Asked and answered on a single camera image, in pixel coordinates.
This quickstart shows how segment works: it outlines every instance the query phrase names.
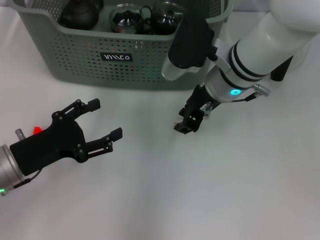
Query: robotic arm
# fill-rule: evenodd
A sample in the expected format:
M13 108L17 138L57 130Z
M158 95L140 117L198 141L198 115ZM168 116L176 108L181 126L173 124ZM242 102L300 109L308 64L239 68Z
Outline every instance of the robotic arm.
M221 56L212 45L214 32L205 19L184 16L163 64L163 76L174 81L187 72L195 73L207 58L217 67L208 73L204 86L196 86L179 112L183 121L175 130L196 132L210 111L221 103L239 102L236 98L250 88L255 93L245 101L268 96L270 91L259 81L320 33L319 1L271 0L270 5L258 25Z
M42 132L25 138L16 130L19 141L9 147L0 146L0 195L30 183L41 170L63 158L73 158L84 163L90 158L113 151L113 142L122 138L118 128L101 139L86 142L75 121L78 117L100 108L99 99L88 104L80 99L61 111L52 114L52 124ZM31 178L24 178L37 172Z

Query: perforated basket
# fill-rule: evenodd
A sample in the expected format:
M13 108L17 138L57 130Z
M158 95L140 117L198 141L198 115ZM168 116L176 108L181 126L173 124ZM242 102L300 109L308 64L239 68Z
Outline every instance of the perforated basket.
M187 9L201 14L219 36L223 22L233 8L233 0L180 0ZM112 33L109 14L118 4L152 6L148 0L105 0L97 25L91 31L65 28L58 24L68 0L10 0L31 35L50 72L59 80L149 90L192 89L202 82L206 65L198 73L188 73L177 81L162 77L163 60L172 35ZM132 61L104 61L101 53L132 54Z

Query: basket label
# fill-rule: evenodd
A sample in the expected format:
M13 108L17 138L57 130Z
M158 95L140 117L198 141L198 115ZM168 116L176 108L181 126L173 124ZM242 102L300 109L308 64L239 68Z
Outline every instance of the basket label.
M133 62L131 53L100 52L103 61Z

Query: white table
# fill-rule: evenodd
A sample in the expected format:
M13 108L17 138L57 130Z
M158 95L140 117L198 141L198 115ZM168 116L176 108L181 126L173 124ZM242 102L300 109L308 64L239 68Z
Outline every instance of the white table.
M235 12L230 43L263 13ZM18 14L0 8L0 145L48 127L76 99L101 101L86 140L122 127L114 152L63 159L0 198L3 240L318 240L320 38L270 97L226 103L197 133L173 130L190 91L77 85L49 73Z

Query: black band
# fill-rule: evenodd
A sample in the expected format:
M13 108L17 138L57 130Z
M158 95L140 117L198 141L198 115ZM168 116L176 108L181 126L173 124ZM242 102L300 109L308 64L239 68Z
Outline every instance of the black band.
M247 90L247 89L250 89L250 87L241 87L241 86L237 86L235 84L233 84L228 78L227 76L224 74L224 72L219 68L220 70L220 74L223 78L223 80L230 86L230 87L233 87L234 89L239 89L239 90Z
M249 78L245 75L243 75L241 72L238 71L238 69L236 68L233 60L232 60L232 50L234 48L230 48L229 50L229 54L228 54L228 58L229 58L229 64L230 64L230 67L232 68L232 70L234 71L234 73L241 79L245 80L245 81L248 81L248 82L251 82L251 83L256 83L256 82L259 82L261 80L261 78L259 79L252 79L252 78Z
M246 73L246 74L249 74L251 75L252 77L256 77L256 78L263 78L264 76L268 75L268 74L256 74L252 71L250 71L249 69L247 69L243 64L242 62L240 61L240 58L238 56L238 53L237 53L237 45L238 45L238 42L233 46L233 54L234 54L234 59L236 61L236 63L239 65L239 67Z

